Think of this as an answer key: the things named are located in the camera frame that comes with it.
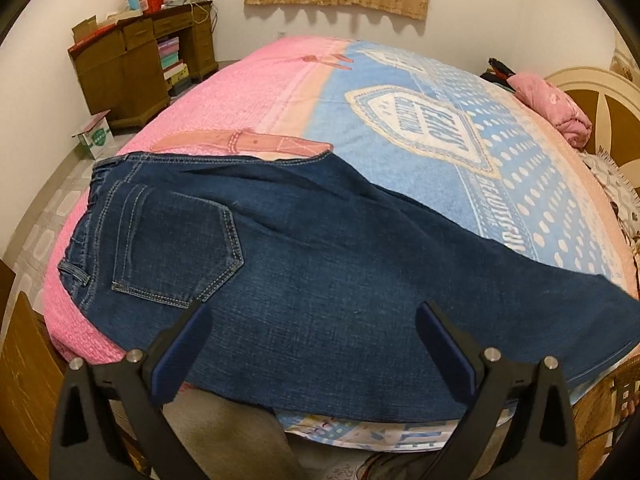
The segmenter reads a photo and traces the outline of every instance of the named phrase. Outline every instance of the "blue denim jeans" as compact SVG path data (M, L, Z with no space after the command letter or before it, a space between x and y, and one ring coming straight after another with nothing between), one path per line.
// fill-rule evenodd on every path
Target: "blue denim jeans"
M214 329L188 381L222 397L355 420L458 418L415 332L434 301L508 357L558 357L569 386L640 340L638 302L374 186L331 153L130 153L98 163L60 277L87 319L146 348L191 300Z

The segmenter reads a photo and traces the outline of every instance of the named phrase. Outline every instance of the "bed headboard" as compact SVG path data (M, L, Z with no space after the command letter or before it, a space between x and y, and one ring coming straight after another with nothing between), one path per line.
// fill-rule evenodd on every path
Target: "bed headboard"
M593 123L586 151L609 152L640 192L640 88L618 74L585 66L555 72L546 80L567 92Z

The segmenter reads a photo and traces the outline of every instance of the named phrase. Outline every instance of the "cable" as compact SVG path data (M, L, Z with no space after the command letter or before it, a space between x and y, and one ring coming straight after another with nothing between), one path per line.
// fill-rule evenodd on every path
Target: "cable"
M218 8L213 2L211 3L211 12L213 13L211 19L211 33L213 34L213 31L216 30L216 25L218 24Z
M210 18L209 11L207 9L205 9L203 6L201 6L198 2L194 2L192 0L189 0L187 3L191 6L191 19L193 20L193 23L195 23L196 25L199 25L201 23L205 23ZM204 17L204 19L201 22L197 22L196 21L196 17L195 17L195 15L193 13L193 6L196 6L196 7L200 8L201 10L203 10L204 13L206 13L206 16Z
M626 420L626 418L625 418L625 419L624 419L624 420L622 420L622 422L620 422L617 426L614 426L614 427L613 427L613 428L611 428L610 430L603 431L602 433L597 434L596 436L594 436L594 437L590 438L589 440L587 440L587 442L585 442L584 444L582 444L582 445L578 448L578 452L580 452L584 446L586 446L587 444L590 444L591 442L593 442L593 441L594 441L594 440L596 440L597 438L600 438L601 436L605 436L607 433L610 433L611 431L619 430L620 428L622 428L622 426L623 426L626 422L628 422L628 421L627 421L627 420Z

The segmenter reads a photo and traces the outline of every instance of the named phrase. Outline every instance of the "pillow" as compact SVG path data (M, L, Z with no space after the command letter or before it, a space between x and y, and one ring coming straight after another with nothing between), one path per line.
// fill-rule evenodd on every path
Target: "pillow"
M516 97L544 117L577 150L583 149L593 125L580 107L561 89L539 75L521 72L507 79Z
M640 198L609 153L579 153L609 197L618 222L632 246L640 239Z

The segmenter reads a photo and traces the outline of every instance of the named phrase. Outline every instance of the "wooden desk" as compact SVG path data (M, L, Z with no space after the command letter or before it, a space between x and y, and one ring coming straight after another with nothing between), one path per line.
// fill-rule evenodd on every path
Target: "wooden desk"
M159 38L180 38L180 59L191 78L218 69L211 35L211 2L183 5L118 22L72 48L70 56L92 114L111 109L111 128L144 126L170 102L162 76Z

